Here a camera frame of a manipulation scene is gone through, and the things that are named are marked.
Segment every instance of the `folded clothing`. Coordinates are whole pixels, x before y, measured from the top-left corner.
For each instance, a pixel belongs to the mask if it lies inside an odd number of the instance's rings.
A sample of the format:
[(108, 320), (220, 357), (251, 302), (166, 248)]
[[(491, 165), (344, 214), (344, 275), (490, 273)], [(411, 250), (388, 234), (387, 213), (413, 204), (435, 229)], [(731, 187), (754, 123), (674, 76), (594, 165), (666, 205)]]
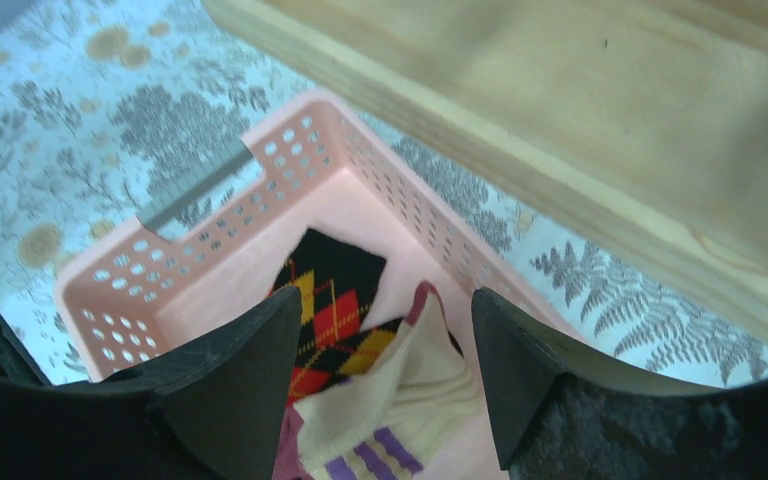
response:
[(411, 478), (479, 411), (479, 389), (423, 282), (368, 373), (285, 411), (273, 480)]
[(302, 327), (287, 405), (365, 370), (359, 366), (371, 365), (395, 336), (398, 324), (388, 323), (357, 337), (386, 263), (313, 229), (287, 258), (272, 290), (294, 285), (302, 294)]

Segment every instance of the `wood grain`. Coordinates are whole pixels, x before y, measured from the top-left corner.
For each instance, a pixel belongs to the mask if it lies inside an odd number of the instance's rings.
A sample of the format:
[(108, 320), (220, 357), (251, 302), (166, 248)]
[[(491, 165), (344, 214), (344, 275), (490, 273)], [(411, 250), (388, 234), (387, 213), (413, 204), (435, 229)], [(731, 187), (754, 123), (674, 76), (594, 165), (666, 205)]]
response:
[(768, 342), (768, 2), (203, 2)]

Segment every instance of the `tablecloth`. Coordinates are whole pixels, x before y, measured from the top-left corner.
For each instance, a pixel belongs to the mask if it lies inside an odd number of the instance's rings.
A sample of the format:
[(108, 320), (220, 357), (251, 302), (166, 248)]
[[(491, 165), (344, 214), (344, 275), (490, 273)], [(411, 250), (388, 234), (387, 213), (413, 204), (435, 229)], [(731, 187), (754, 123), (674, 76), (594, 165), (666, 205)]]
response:
[[(58, 271), (194, 152), (313, 86), (219, 31), (196, 0), (44, 0), (0, 32), (0, 311), (54, 383), (86, 378), (51, 299)], [(362, 116), (598, 348), (715, 386), (768, 376), (762, 342)]]

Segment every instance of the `laundry basket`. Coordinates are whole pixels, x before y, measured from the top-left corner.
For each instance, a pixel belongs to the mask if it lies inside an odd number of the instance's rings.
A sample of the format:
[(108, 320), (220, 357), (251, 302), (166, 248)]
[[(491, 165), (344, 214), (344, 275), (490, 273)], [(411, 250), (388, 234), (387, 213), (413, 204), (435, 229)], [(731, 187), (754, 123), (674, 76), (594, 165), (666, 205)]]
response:
[[(479, 384), (470, 318), (477, 288), (490, 287), (580, 338), (333, 94), (305, 93), (241, 140), (226, 158), (202, 165), (61, 273), (55, 301), (92, 380), (160, 355), (256, 305), (309, 227), (387, 259), (366, 325), (406, 313), (419, 282), (433, 283)], [(195, 190), (252, 154), (263, 170), (252, 187), (177, 240), (155, 233)], [(437, 455), (423, 476), (498, 474), (489, 428), (485, 409), (471, 433)], [(483, 436), (480, 447), (476, 435)], [(473, 476), (458, 466), (463, 451), (481, 457)]]

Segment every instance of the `gray handle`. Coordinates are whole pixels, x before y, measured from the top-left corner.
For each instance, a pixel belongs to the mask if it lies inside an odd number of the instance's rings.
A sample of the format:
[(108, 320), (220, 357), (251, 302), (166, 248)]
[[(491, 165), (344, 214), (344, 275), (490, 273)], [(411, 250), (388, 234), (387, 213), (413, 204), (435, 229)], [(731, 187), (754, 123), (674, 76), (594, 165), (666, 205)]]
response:
[(225, 153), (204, 163), (197, 163), (181, 177), (172, 180), (165, 191), (137, 213), (147, 229), (156, 232), (187, 205), (195, 202), (213, 186), (254, 160), (254, 154), (239, 139), (228, 144)]

